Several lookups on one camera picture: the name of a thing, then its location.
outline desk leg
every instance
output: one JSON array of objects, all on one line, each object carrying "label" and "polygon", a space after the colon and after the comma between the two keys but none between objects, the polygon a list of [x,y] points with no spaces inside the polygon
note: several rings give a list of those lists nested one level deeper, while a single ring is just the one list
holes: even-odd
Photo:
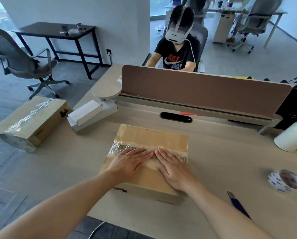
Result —
[{"label": "desk leg", "polygon": [[98,40],[97,40],[97,36],[95,34],[94,28],[92,29],[91,32],[92,32],[92,37],[93,37],[93,41],[94,41],[94,44],[95,44],[95,48],[96,48],[97,53],[98,53],[98,56],[99,56],[100,65],[101,65],[101,67],[103,67],[103,61],[102,61],[102,57],[101,57],[101,53],[100,53],[100,48],[99,48],[99,44],[98,44]]},{"label": "desk leg", "polygon": [[88,68],[88,64],[87,64],[87,62],[85,61],[85,58],[84,58],[84,55],[83,55],[82,48],[81,48],[81,46],[80,46],[79,40],[75,40],[75,44],[76,44],[76,47],[78,48],[79,55],[80,55],[80,57],[81,57],[81,60],[82,60],[84,69],[85,69],[85,71],[87,72],[88,79],[89,79],[89,80],[92,80],[92,77],[91,77],[91,74],[90,74],[90,71],[89,71],[89,68]]},{"label": "desk leg", "polygon": [[278,23],[279,23],[281,17],[282,17],[282,14],[280,14],[280,15],[278,16],[278,19],[277,19],[277,21],[275,22],[275,24],[274,24],[274,26],[273,26],[273,28],[272,28],[270,34],[269,34],[269,37],[268,37],[268,39],[267,39],[265,45],[263,46],[264,48],[267,48],[267,45],[268,45],[268,43],[269,43],[269,41],[270,41],[270,39],[271,39],[271,37],[272,37],[272,35],[273,35],[275,29],[277,28]]},{"label": "desk leg", "polygon": [[55,55],[55,59],[56,59],[58,62],[60,62],[59,56],[58,56],[58,54],[56,53],[55,48],[53,47],[53,45],[52,45],[50,39],[49,39],[49,38],[46,38],[46,40],[47,40],[47,42],[48,42],[48,44],[49,44],[49,46],[50,46],[50,48],[51,48],[53,54]]},{"label": "desk leg", "polygon": [[31,56],[33,56],[33,53],[31,51],[31,49],[29,48],[29,46],[27,45],[26,41],[23,39],[23,37],[20,34],[17,34],[18,38],[20,39],[20,41],[22,42],[22,44],[24,45],[25,49],[27,50],[28,54],[30,54]]}]

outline brown divider panel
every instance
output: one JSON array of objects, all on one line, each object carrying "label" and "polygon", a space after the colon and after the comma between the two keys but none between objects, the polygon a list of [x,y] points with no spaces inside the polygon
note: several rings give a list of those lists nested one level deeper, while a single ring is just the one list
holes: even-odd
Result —
[{"label": "brown divider panel", "polygon": [[291,86],[200,73],[124,65],[122,93],[186,105],[272,117]]}]

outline person sitting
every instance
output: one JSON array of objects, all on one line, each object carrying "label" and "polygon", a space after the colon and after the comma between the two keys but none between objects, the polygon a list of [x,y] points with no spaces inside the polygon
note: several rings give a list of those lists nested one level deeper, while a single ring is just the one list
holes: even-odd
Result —
[{"label": "person sitting", "polygon": [[147,61],[147,67],[155,67],[163,57],[163,68],[196,71],[195,57],[200,52],[200,42],[189,32],[194,24],[194,11],[179,5],[170,17],[166,35],[157,44],[155,52]]},{"label": "person sitting", "polygon": [[238,32],[238,26],[241,24],[241,19],[245,16],[248,15],[248,13],[250,12],[250,10],[252,9],[252,7],[254,6],[254,3],[256,2],[256,0],[250,0],[250,2],[244,7],[244,9],[242,10],[242,13],[239,14],[238,16],[236,16],[235,18],[235,27],[234,30],[232,32],[232,35],[226,39],[227,43],[234,43],[235,42],[235,37],[236,34]]}]

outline chair base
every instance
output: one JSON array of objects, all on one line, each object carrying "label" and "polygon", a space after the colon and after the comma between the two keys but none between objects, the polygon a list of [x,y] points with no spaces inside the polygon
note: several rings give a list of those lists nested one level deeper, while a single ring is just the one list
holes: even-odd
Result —
[{"label": "chair base", "polygon": [[39,80],[40,80],[40,82],[37,84],[27,85],[27,88],[30,91],[34,91],[33,88],[37,87],[37,89],[32,93],[32,95],[29,96],[29,100],[31,100],[35,95],[37,95],[44,87],[47,88],[49,91],[51,91],[55,95],[55,98],[59,98],[59,95],[53,89],[51,89],[49,87],[49,85],[55,85],[55,84],[60,84],[60,83],[70,84],[70,82],[67,80],[55,81],[52,79],[52,76],[49,76],[49,78],[47,80],[44,80],[43,78],[40,78]]},{"label": "chair base", "polygon": [[235,52],[236,49],[244,47],[246,48],[246,50],[248,50],[248,54],[250,54],[251,51],[254,49],[254,45],[246,43],[246,38],[247,38],[247,34],[244,35],[239,42],[233,43],[233,44],[227,44],[227,47],[232,49],[233,52]]}]

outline white box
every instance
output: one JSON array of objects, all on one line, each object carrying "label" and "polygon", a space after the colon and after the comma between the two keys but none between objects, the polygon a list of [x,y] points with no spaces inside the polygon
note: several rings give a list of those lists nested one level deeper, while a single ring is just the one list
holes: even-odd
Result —
[{"label": "white box", "polygon": [[106,100],[106,101],[101,102],[98,105],[101,108],[101,111],[98,112],[97,114],[94,114],[92,117],[89,117],[89,119],[87,121],[85,121],[83,124],[78,125],[77,123],[72,121],[70,119],[70,117],[68,117],[68,121],[75,132],[77,132],[77,131],[79,131],[79,130],[81,130],[81,129],[83,129],[83,128],[85,128],[85,127],[87,127],[87,126],[89,126],[89,125],[118,111],[118,107],[113,100]]},{"label": "white box", "polygon": [[102,106],[94,100],[90,100],[87,104],[84,104],[80,108],[71,112],[68,115],[68,121],[70,124],[81,126],[83,123],[101,111]]}]

